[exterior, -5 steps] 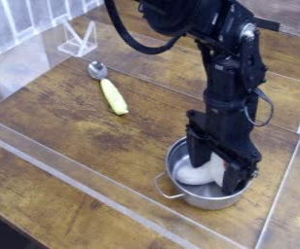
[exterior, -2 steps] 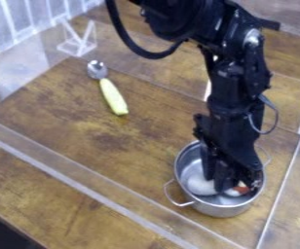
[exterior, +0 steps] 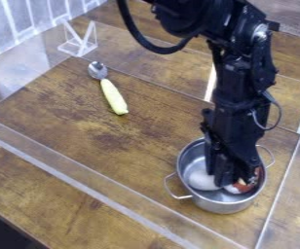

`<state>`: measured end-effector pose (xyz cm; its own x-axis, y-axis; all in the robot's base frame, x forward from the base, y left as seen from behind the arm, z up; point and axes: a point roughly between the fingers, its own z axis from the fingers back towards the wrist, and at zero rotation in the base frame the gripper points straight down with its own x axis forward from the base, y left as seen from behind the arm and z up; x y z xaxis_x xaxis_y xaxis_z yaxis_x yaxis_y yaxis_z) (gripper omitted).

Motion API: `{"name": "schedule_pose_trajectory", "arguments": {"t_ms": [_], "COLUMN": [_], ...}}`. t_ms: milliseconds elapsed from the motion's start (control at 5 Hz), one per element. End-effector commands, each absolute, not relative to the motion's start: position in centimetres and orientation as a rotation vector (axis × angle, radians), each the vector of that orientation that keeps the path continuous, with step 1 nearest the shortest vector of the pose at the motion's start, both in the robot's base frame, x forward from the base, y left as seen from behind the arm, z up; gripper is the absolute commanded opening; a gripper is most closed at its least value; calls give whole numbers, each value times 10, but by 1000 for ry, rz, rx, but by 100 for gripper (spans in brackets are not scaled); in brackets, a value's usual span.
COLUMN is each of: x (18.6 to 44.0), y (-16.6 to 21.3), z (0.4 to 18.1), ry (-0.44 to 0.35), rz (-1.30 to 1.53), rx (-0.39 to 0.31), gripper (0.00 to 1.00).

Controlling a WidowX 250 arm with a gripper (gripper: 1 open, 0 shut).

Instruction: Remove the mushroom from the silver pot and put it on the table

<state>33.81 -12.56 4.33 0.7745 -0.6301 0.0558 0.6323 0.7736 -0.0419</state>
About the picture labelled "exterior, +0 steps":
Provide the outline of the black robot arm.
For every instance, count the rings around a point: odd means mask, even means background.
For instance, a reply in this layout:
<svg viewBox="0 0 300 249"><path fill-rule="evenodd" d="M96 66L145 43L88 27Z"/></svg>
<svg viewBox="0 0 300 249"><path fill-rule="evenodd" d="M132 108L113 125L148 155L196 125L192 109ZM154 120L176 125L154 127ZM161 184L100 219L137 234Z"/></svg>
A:
<svg viewBox="0 0 300 249"><path fill-rule="evenodd" d="M259 181L257 141L272 129L268 88L277 73L267 15L247 0L145 0L165 30L185 40L203 35L217 70L215 109L203 111L207 170L220 187Z"/></svg>

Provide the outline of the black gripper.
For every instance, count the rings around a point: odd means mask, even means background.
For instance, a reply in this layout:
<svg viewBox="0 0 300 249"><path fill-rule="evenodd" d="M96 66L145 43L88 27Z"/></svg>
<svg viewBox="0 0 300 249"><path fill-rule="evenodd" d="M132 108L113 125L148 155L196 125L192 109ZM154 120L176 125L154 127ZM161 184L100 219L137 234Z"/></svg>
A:
<svg viewBox="0 0 300 249"><path fill-rule="evenodd" d="M233 103L215 101L204 109L207 172L217 187L253 189L260 181L261 159L257 141L264 137L271 112L265 98Z"/></svg>

